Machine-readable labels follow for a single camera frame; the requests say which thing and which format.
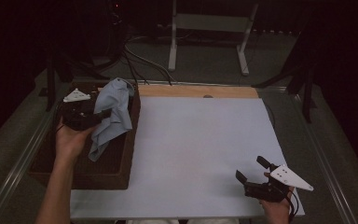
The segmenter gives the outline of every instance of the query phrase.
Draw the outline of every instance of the black wire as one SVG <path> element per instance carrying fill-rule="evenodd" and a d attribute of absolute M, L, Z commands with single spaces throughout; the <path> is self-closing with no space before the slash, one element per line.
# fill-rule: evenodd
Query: black wire
<path fill-rule="evenodd" d="M 99 73 L 94 71 L 92 68 L 89 68 L 85 64 L 75 60 L 74 58 L 72 58 L 72 56 L 70 56 L 69 54 L 66 54 L 63 51 L 60 52 L 60 55 L 73 67 L 77 67 L 77 68 L 81 69 L 82 71 L 86 72 L 88 75 L 90 75 L 96 79 L 105 79 L 105 80 L 109 79 L 109 77 L 104 77 L 104 76 L 100 75 Z"/>
<path fill-rule="evenodd" d="M 132 62 L 135 62 L 135 63 L 140 63 L 142 65 L 152 66 L 154 69 L 158 70 L 159 73 L 162 76 L 166 77 L 166 74 L 162 71 L 162 69 L 159 68 L 158 66 L 153 65 L 152 63 L 147 63 L 145 61 L 137 61 L 137 60 L 134 60 L 134 59 L 131 59 L 131 58 L 129 58 L 129 60 L 132 61 Z M 169 80 L 168 82 L 170 83 L 170 85 L 172 85 L 171 82 L 170 82 L 171 78 L 169 76 L 167 76 L 167 80 Z"/>
<path fill-rule="evenodd" d="M 138 79 L 136 79 L 135 74 L 133 74 L 130 60 L 126 57 L 127 55 L 126 55 L 125 53 L 123 53 L 122 56 L 127 60 L 127 63 L 128 63 L 129 68 L 130 68 L 130 72 L 131 72 L 131 75 L 132 75 L 133 80 L 135 80 L 135 83 L 138 84 Z"/>
<path fill-rule="evenodd" d="M 144 82 L 146 83 L 147 82 L 146 78 L 140 75 L 138 71 L 136 71 L 135 66 L 131 63 L 130 58 L 127 56 L 126 52 L 123 52 L 123 57 L 127 60 L 127 65 L 129 66 L 133 74 L 143 79 Z"/>
<path fill-rule="evenodd" d="M 297 214 L 297 212 L 298 212 L 298 208 L 300 207 L 300 205 L 299 205 L 299 203 L 298 203 L 298 198 L 297 198 L 297 196 L 292 192 L 292 195 L 293 196 L 295 196 L 295 199 L 296 199 L 296 204 L 297 204 L 297 209 L 296 209 L 296 211 L 295 211 L 295 215 Z"/>
<path fill-rule="evenodd" d="M 129 66 L 129 68 L 131 70 L 131 74 L 132 74 L 133 78 L 135 79 L 135 82 L 138 83 L 138 81 L 136 80 L 136 77 L 135 77 L 135 75 L 136 75 L 136 76 L 140 77 L 141 79 L 143 79 L 145 83 L 149 84 L 147 82 L 146 78 L 144 76 L 140 75 L 138 73 L 138 71 L 136 71 L 135 66 L 133 66 L 133 64 L 131 63 L 130 58 L 126 54 L 126 51 L 123 52 L 123 58 L 125 58 L 127 60 L 127 65 Z"/>
<path fill-rule="evenodd" d="M 140 57 L 140 56 L 138 56 L 138 55 L 132 53 L 131 51 L 125 49 L 125 52 L 128 52 L 130 55 L 134 56 L 135 58 L 137 58 L 137 59 L 139 59 L 139 60 L 142 60 L 142 61 L 146 62 L 148 65 L 151 65 L 151 66 L 153 66 L 155 69 L 158 69 L 159 71 L 161 71 L 161 68 L 159 68 L 158 66 L 156 66 L 156 65 L 154 65 L 154 64 L 152 64 L 152 63 L 150 63 L 149 61 L 145 60 L 144 58 L 142 58 L 142 57 Z M 166 75 L 165 77 L 167 78 L 168 83 L 169 83 L 170 85 L 172 85 L 172 81 L 171 81 L 170 75 L 169 75 L 169 74 L 166 74 L 166 73 L 161 73 L 161 74 L 163 74 L 163 76 Z"/>
<path fill-rule="evenodd" d="M 290 201 L 290 199 L 287 196 L 285 196 L 285 199 L 287 202 L 289 202 L 290 208 L 291 208 L 290 215 L 289 215 L 289 223 L 290 223 L 290 222 L 292 222 L 293 218 L 295 217 L 295 206 L 292 204 L 292 201 Z"/>
<path fill-rule="evenodd" d="M 63 126 L 65 126 L 65 125 L 61 125 L 60 128 L 58 128 L 58 129 L 56 130 L 56 133 L 57 133 Z"/>
<path fill-rule="evenodd" d="M 121 55 L 116 56 L 116 58 L 113 58 L 112 56 L 109 56 L 109 62 L 98 64 L 98 65 L 92 66 L 91 68 L 94 69 L 94 70 L 98 70 L 98 71 L 102 72 L 102 71 L 108 69 L 109 67 L 112 67 L 115 64 L 117 64 L 120 56 Z"/>

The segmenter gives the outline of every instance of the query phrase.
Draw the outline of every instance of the cable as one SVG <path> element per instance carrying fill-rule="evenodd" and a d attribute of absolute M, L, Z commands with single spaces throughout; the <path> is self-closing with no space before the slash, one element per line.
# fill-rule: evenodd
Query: cable
<path fill-rule="evenodd" d="M 292 195 L 293 196 L 295 196 L 295 199 L 296 199 L 296 204 L 297 204 L 297 209 L 296 209 L 296 211 L 295 211 L 295 215 L 297 214 L 297 212 L 298 212 L 298 208 L 300 207 L 299 206 L 299 203 L 298 203 L 298 198 L 297 198 L 297 196 L 292 192 Z"/>
<path fill-rule="evenodd" d="M 58 128 L 58 129 L 56 130 L 56 133 L 57 133 L 63 126 L 65 126 L 65 125 L 64 125 L 64 124 L 61 125 L 60 128 Z"/>
<path fill-rule="evenodd" d="M 140 64 L 142 64 L 142 65 L 147 65 L 147 66 L 150 65 L 149 63 L 144 63 L 143 61 L 136 61 L 136 60 L 131 59 L 131 58 L 129 58 L 129 60 L 132 61 L 132 62 L 135 62 L 135 63 L 140 63 Z M 158 70 L 163 76 L 165 76 L 164 73 L 163 73 L 160 69 L 157 69 L 157 70 Z"/>
<path fill-rule="evenodd" d="M 137 59 L 139 59 L 139 60 L 142 60 L 142 61 L 144 61 L 144 62 L 146 62 L 146 63 L 149 63 L 149 64 L 152 65 L 154 68 L 156 68 L 156 69 L 158 69 L 158 70 L 160 69 L 161 71 L 163 71 L 163 74 L 166 75 L 166 78 L 168 79 L 168 82 L 169 82 L 170 85 L 172 85 L 171 80 L 174 80 L 176 83 L 178 83 L 178 81 L 175 80 L 175 79 L 170 75 L 170 73 L 168 72 L 168 70 L 165 69 L 163 66 L 161 66 L 161 65 L 159 65 L 159 64 L 157 64 L 157 63 L 153 63 L 153 62 L 151 62 L 151 61 L 149 61 L 149 60 L 147 60 L 147 59 L 145 59 L 145 58 L 143 58 L 143 57 L 141 57 L 141 56 L 139 56 L 139 55 L 136 55 L 135 53 L 133 53 L 132 51 L 130 51 L 130 49 L 129 49 L 127 46 L 125 46 L 125 51 L 128 52 L 130 55 L 134 56 L 135 58 L 137 58 Z"/>
<path fill-rule="evenodd" d="M 289 215 L 289 223 L 292 222 L 293 218 L 295 217 L 295 206 L 292 204 L 292 201 L 290 201 L 290 199 L 285 196 L 285 199 L 287 202 L 289 202 L 290 204 L 290 215 Z"/>
<path fill-rule="evenodd" d="M 96 79 L 109 79 L 109 77 L 104 77 L 104 76 L 100 75 L 99 73 L 95 72 L 92 68 L 89 68 L 86 65 L 84 65 L 83 63 L 73 59 L 70 55 L 66 54 L 63 51 L 61 52 L 61 56 L 73 67 L 77 67 L 77 68 L 83 70 L 84 72 L 86 72 L 87 74 L 89 74 L 90 76 L 92 76 Z"/>
<path fill-rule="evenodd" d="M 135 82 L 138 83 L 138 80 L 137 80 L 137 78 L 136 78 L 136 76 L 138 76 L 138 77 L 140 77 L 141 79 L 143 79 L 145 83 L 148 84 L 146 78 L 143 77 L 142 75 L 140 75 L 140 74 L 138 73 L 138 71 L 136 71 L 135 67 L 134 67 L 133 64 L 131 63 L 131 60 L 130 60 L 129 57 L 127 56 L 126 52 L 123 52 L 122 56 L 123 56 L 123 58 L 126 59 L 127 65 L 128 65 L 129 68 L 130 68 L 131 75 L 132 75 L 133 79 L 135 80 Z"/>

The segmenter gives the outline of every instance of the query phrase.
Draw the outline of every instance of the white sheet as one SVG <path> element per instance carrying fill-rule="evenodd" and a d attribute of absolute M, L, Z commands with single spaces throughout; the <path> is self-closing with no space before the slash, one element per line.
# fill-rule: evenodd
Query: white sheet
<path fill-rule="evenodd" d="M 261 99 L 141 97 L 129 188 L 72 190 L 71 217 L 263 216 L 235 178 L 267 182 L 257 156 L 286 164 Z"/>

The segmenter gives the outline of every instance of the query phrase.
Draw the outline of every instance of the gray cloth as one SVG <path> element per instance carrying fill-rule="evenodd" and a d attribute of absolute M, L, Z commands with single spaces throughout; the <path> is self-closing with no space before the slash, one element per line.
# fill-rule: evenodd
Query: gray cloth
<path fill-rule="evenodd" d="M 110 140 L 132 129 L 128 102 L 133 94 L 133 86 L 119 77 L 110 81 L 100 91 L 95 102 L 94 114 L 109 108 L 112 108 L 112 113 L 110 118 L 103 119 L 92 133 L 90 160 L 97 161 L 109 145 Z"/>

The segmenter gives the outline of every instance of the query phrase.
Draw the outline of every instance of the wooden tray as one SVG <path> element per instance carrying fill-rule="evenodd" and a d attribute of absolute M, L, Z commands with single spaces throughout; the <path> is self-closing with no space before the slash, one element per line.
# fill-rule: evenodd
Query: wooden tray
<path fill-rule="evenodd" d="M 74 82 L 71 92 L 75 88 L 91 95 L 91 101 L 95 102 L 98 96 L 98 88 L 102 88 L 106 83 Z M 131 116 L 132 130 L 123 133 L 119 137 L 110 141 L 109 146 L 103 155 L 96 162 L 88 157 L 92 141 L 90 137 L 77 160 L 74 172 L 74 183 L 72 189 L 127 189 L 130 181 L 132 165 L 133 145 L 136 129 L 138 126 L 141 101 L 139 91 L 134 85 L 135 94 L 129 100 L 129 113 Z M 38 180 L 43 185 L 48 184 L 48 180 L 53 168 L 55 157 L 55 127 L 60 115 L 60 109 L 56 112 L 52 126 L 54 127 L 47 133 L 30 166 L 28 174 Z"/>

